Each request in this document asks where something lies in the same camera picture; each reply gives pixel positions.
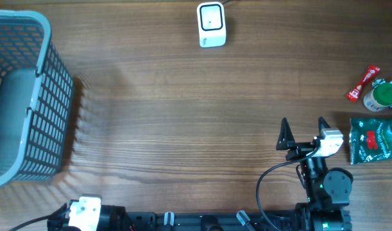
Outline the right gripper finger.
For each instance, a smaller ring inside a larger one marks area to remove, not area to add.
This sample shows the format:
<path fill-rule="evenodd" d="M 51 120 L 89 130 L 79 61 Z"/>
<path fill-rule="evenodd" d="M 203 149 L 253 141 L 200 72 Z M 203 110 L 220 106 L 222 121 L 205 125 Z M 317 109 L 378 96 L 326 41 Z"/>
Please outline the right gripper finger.
<path fill-rule="evenodd" d="M 318 118 L 318 129 L 322 131 L 323 129 L 330 128 L 330 125 L 326 122 L 323 117 Z"/>
<path fill-rule="evenodd" d="M 295 147 L 295 139 L 287 118 L 283 118 L 280 127 L 280 134 L 277 140 L 276 150 L 290 150 Z"/>

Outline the red coffee stick sachet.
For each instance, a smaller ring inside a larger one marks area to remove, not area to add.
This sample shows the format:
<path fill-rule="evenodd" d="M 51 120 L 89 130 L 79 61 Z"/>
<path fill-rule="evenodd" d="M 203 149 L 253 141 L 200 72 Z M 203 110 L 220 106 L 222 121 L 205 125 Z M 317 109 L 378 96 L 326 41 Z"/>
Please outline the red coffee stick sachet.
<path fill-rule="evenodd" d="M 364 73 L 361 81 L 346 95 L 349 101 L 357 102 L 360 98 L 363 88 L 370 82 L 378 73 L 380 72 L 380 67 L 376 65 L 369 65 L 366 72 Z"/>

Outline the green 3M glove package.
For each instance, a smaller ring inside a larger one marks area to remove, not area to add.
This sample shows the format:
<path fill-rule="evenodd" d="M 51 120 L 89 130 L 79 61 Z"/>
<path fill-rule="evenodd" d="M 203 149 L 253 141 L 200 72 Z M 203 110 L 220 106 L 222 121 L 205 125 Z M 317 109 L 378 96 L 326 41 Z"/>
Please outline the green 3M glove package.
<path fill-rule="evenodd" d="M 392 159 L 392 118 L 353 118 L 350 124 L 351 164 Z"/>

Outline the green lid jar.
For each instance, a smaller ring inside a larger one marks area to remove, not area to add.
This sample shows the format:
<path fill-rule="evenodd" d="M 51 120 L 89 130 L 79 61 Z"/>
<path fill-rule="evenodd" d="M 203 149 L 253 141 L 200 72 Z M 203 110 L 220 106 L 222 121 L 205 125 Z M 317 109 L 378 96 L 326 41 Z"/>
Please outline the green lid jar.
<path fill-rule="evenodd" d="M 392 104 L 392 84 L 384 83 L 367 93 L 364 106 L 372 112 L 380 112 Z"/>

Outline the teal wet wipes pack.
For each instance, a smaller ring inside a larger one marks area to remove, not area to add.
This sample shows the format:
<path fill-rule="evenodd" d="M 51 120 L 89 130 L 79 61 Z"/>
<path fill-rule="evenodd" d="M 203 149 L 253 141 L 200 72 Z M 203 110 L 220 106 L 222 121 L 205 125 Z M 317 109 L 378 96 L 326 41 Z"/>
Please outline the teal wet wipes pack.
<path fill-rule="evenodd" d="M 379 85 L 382 85 L 382 84 L 384 84 L 384 83 L 386 83 L 386 80 L 385 80 L 385 79 L 377 78 L 377 79 L 375 79 L 375 80 L 372 82 L 372 87 L 375 89 L 376 87 L 378 87 Z"/>

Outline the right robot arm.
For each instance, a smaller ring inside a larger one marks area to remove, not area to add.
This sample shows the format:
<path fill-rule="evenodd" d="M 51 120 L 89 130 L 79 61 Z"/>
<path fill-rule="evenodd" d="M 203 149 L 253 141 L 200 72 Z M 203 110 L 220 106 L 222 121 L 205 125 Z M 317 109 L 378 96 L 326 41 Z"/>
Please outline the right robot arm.
<path fill-rule="evenodd" d="M 276 149 L 286 150 L 288 164 L 296 172 L 307 195 L 291 215 L 290 230 L 351 230 L 351 217 L 344 208 L 350 203 L 354 178 L 343 168 L 329 169 L 326 159 L 336 154 L 344 137 L 324 118 L 318 119 L 319 134 L 311 142 L 296 142 L 286 118 L 282 119 Z"/>

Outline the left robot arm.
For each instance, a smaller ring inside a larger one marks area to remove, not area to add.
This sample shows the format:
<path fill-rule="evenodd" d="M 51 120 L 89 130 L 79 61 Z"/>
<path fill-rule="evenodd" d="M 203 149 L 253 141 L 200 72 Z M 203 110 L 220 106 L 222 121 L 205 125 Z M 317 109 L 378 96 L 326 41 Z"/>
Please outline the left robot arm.
<path fill-rule="evenodd" d="M 129 230 L 126 225 L 126 209 L 103 205 L 101 198 L 82 196 L 71 200 L 47 217 L 47 229 L 51 230 Z"/>

